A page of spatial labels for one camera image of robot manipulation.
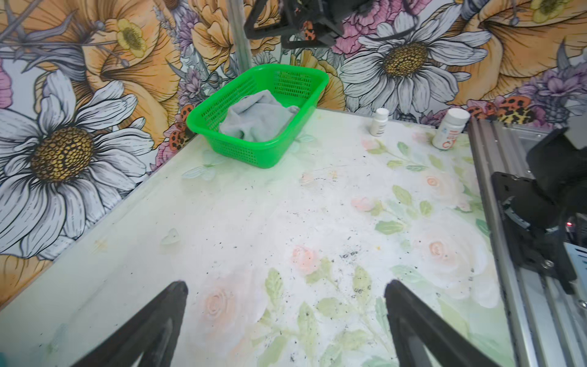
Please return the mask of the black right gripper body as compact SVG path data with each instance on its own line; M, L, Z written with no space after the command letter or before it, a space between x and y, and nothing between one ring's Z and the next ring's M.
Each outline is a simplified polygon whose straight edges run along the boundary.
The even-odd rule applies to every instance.
M249 40L279 37L281 46L287 50L326 47L343 50L360 37L370 41L397 40L408 36L417 26L417 14L407 1L400 1L398 10L408 16L411 24L406 30L383 37L369 32L377 27L378 15L387 19L391 2L384 9L380 1L280 1L278 21L258 25L265 5L265 1L257 1L252 6L244 25L246 37Z

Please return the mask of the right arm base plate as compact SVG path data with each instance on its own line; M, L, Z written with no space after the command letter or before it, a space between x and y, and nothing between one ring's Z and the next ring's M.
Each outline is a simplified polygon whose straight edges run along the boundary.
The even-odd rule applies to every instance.
M563 244L561 209L536 180L495 172L491 181L512 261L555 278L574 295L577 275Z

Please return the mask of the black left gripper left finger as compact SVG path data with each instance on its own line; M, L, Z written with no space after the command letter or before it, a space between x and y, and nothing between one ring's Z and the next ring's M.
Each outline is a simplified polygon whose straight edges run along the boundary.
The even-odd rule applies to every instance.
M75 366L169 366L183 323L188 287L170 283Z

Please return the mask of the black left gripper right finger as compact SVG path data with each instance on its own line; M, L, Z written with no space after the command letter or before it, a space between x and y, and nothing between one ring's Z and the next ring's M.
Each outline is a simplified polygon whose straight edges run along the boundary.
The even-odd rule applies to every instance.
M387 284L388 323L400 366L496 366L399 280Z

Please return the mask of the aluminium frame post right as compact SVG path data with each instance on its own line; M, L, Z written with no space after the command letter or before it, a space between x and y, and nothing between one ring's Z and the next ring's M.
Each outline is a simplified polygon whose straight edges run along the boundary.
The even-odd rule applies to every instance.
M241 73L244 73L252 68L252 51L250 41L245 34L246 14L243 1L229 0L228 12L238 68Z

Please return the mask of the green plastic basket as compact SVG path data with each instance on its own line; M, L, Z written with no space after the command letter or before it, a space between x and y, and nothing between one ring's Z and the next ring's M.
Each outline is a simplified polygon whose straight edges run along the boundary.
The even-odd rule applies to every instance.
M328 82L321 70L253 67L192 110L186 126L218 154L272 168L301 133Z

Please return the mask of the grey towel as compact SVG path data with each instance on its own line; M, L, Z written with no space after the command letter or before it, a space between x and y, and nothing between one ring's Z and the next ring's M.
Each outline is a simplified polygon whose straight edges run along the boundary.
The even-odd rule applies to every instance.
M297 106L284 107L269 90L262 90L229 107L219 132L246 142L269 142L289 126L299 111Z

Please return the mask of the white orange label bottle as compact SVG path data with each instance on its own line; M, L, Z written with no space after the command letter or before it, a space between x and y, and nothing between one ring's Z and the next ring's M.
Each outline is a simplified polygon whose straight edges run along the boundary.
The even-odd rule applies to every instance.
M440 150L450 150L463 132L471 115L464 109L448 109L432 140L432 145Z

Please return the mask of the small white bottle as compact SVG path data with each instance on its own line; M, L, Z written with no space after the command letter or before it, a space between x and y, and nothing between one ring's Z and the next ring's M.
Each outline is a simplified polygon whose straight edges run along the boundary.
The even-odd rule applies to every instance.
M374 137L380 137L384 134L388 123L389 111L385 108L378 108L374 111L369 133Z

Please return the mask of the aluminium front rail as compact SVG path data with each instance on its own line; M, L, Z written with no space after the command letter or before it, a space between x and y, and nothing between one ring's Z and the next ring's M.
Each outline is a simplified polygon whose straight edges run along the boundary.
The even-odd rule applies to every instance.
M519 366L586 364L586 129L468 129Z

